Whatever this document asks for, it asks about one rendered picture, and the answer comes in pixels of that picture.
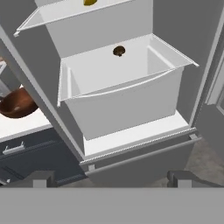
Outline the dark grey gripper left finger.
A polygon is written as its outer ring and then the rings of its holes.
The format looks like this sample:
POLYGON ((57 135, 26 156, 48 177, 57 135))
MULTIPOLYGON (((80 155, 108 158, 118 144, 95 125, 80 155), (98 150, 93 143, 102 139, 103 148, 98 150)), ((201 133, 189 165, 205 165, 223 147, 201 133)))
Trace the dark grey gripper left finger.
POLYGON ((19 183, 20 187, 49 188, 55 187, 54 171, 34 171, 19 183))

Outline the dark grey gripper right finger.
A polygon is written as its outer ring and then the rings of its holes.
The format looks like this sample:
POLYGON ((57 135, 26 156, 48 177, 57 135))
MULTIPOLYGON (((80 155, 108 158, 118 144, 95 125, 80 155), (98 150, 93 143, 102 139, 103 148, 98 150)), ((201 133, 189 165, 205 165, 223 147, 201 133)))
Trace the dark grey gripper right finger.
POLYGON ((197 177, 191 171, 168 171, 168 187, 194 188, 194 187, 218 187, 218 184, 197 177))

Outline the grey fridge bottom drawer front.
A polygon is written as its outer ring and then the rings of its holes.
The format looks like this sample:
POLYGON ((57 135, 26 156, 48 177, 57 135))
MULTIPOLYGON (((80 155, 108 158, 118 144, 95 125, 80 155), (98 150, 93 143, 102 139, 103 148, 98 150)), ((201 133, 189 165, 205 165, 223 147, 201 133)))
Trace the grey fridge bottom drawer front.
POLYGON ((154 156, 93 171, 88 178, 96 186, 144 187, 164 178, 168 171, 184 170, 193 146, 194 144, 188 144, 154 156))

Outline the brown wooden bowl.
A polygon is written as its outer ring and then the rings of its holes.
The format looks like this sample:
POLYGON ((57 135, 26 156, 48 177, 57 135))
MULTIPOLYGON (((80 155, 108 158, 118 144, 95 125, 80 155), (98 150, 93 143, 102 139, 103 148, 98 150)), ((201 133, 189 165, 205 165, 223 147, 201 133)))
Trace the brown wooden bowl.
POLYGON ((22 118, 35 112, 39 106, 24 87, 18 88, 5 97, 0 96, 0 114, 8 118, 22 118))

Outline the grey fridge door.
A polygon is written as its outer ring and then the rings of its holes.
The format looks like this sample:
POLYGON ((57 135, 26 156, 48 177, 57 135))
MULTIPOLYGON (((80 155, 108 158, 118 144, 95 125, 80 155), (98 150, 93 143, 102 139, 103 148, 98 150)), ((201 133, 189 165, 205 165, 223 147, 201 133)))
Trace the grey fridge door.
POLYGON ((194 124, 224 162, 224 7, 199 90, 194 124))

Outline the white fridge drawer bin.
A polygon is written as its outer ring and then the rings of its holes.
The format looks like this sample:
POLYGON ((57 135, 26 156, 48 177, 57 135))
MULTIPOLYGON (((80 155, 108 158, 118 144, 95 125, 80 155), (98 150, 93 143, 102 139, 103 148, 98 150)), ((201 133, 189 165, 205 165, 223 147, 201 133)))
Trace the white fridge drawer bin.
POLYGON ((182 73, 194 63, 153 33, 78 53, 60 62, 58 104, 87 140, 103 137, 174 115, 182 73))

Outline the white fridge shelf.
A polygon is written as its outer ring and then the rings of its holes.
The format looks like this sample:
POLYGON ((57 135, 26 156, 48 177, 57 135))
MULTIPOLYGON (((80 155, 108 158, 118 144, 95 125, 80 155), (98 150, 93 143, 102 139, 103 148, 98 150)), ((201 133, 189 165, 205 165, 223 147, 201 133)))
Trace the white fridge shelf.
POLYGON ((119 4, 126 4, 133 0, 98 0, 90 6, 86 6, 80 0, 61 0, 57 3, 49 3, 39 6, 14 32, 13 36, 18 37, 19 33, 41 25, 58 22, 63 19, 68 19, 108 8, 119 4))

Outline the dark grey drawer front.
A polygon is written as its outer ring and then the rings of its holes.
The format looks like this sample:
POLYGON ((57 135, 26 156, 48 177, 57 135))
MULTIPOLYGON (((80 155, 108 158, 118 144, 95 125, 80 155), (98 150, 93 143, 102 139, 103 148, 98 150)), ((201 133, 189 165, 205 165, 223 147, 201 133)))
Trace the dark grey drawer front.
POLYGON ((0 179, 5 182, 22 180, 35 171, 54 171, 59 186, 85 179, 87 176, 80 162, 69 150, 54 128, 43 129, 31 134, 0 140, 0 179), (4 155, 6 146, 25 149, 4 155))

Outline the small brown round item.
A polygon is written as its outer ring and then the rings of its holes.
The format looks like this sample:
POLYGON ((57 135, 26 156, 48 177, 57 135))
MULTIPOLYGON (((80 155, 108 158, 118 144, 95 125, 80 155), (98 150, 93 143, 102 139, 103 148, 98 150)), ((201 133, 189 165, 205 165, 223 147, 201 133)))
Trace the small brown round item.
POLYGON ((119 56, 121 57, 124 53, 126 52, 125 48, 122 45, 117 46, 114 50, 113 50, 113 54, 115 56, 119 56))

